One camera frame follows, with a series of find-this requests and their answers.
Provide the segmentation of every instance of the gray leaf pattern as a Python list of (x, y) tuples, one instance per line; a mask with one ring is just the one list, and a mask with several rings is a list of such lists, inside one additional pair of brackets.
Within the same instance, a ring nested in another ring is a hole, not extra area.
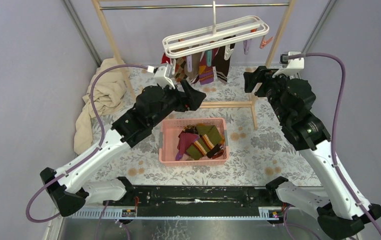
[[(218, 80), (207, 84), (192, 85), (207, 94), (205, 101), (248, 101), (244, 94), (243, 73), (254, 68), (230, 68), (228, 83)], [(152, 73), (142, 69), (130, 69), (130, 81), (136, 93), (154, 85)], [(134, 104), (126, 93), (123, 104), (116, 113), (103, 116), (105, 129)], [(230, 158), (219, 166), (166, 167), (159, 161), (161, 124), (152, 134), (132, 150), (118, 155), (103, 166), (91, 181), (107, 181), (125, 176), (134, 185), (185, 185), (185, 186), (264, 186), (283, 176), (299, 186), (321, 186), (319, 179), (307, 161), (283, 136), (274, 111), (265, 98), (256, 102), (258, 130), (254, 131), (249, 108), (202, 108), (197, 111), (173, 112), (168, 119), (224, 118)], [(101, 137), (101, 129), (92, 119), (93, 142)]]

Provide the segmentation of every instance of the beige towel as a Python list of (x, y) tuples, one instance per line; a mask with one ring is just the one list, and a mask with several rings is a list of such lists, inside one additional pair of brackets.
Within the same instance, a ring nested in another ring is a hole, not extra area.
[[(75, 122), (74, 152), (77, 154), (81, 154), (90, 148), (93, 141), (91, 118), (95, 118), (95, 113), (90, 101), (92, 83), (99, 73), (115, 65), (117, 62), (114, 58), (105, 59), (96, 70), (96, 74), (93, 75), (87, 93), (83, 96), (85, 105)], [(93, 90), (93, 100), (100, 116), (112, 114), (120, 109), (122, 97), (127, 90), (124, 80), (129, 76), (130, 73), (127, 68), (118, 68), (105, 73), (98, 80)]]

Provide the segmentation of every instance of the plastic laundry basket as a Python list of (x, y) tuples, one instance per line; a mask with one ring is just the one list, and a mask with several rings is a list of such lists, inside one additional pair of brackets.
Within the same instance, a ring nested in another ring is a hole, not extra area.
[[(199, 160), (176, 161), (176, 154), (179, 152), (179, 134), (184, 127), (188, 125), (215, 125), (222, 136), (224, 136), (225, 151), (223, 156), (210, 159), (207, 156)], [(224, 118), (185, 118), (185, 119), (167, 119), (162, 121), (161, 133), (159, 134), (159, 161), (167, 167), (180, 166), (213, 166), (223, 165), (229, 159), (229, 145), (226, 130), (226, 121)]]

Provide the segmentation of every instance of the white clothespin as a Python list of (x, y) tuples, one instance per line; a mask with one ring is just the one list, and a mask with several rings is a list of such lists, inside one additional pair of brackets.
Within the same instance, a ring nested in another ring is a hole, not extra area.
[(227, 44), (224, 49), (224, 60), (229, 60), (232, 56), (234, 48), (230, 48), (230, 44)]

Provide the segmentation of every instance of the white wall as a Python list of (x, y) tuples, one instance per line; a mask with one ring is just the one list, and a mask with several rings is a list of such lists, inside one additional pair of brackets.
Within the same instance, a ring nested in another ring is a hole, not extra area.
[[(95, 64), (61, 1), (0, 0), (0, 240), (42, 239), (25, 209), (39, 173), (74, 157), (75, 120)], [(49, 217), (44, 192), (32, 206)]]
[[(334, 54), (345, 63), (337, 152), (358, 188), (381, 205), (381, 1), (338, 1), (309, 52)], [(338, 64), (307, 58), (302, 76), (317, 95), (313, 113), (331, 132), (341, 81)], [(380, 239), (372, 224), (362, 235), (363, 240)]]
[[(71, 0), (87, 33), (102, 59), (112, 58), (113, 52), (102, 30), (94, 6), (90, 0)], [(287, 0), (236, 1), (217, 0), (216, 4), (236, 3), (286, 3)], [(317, 23), (327, 0), (296, 0), (296, 4), (283, 34), (277, 53), (302, 50)], [(212, 0), (130, 0), (103, 2), (103, 6), (139, 5), (189, 5), (211, 4)], [(267, 39), (275, 36), (281, 22), (284, 6), (281, 7), (234, 7), (217, 8), (217, 23), (248, 15), (259, 16), (270, 26)], [(113, 32), (120, 54), (126, 63), (158, 64), (163, 54), (163, 38), (213, 24), (212, 8), (192, 9), (145, 9), (105, 10), (104, 14)], [(270, 46), (260, 49), (261, 37), (252, 41), (249, 55), (244, 54), (241, 42), (237, 43), (231, 61), (235, 65), (265, 63)], [(273, 62), (279, 62), (279, 54)]]

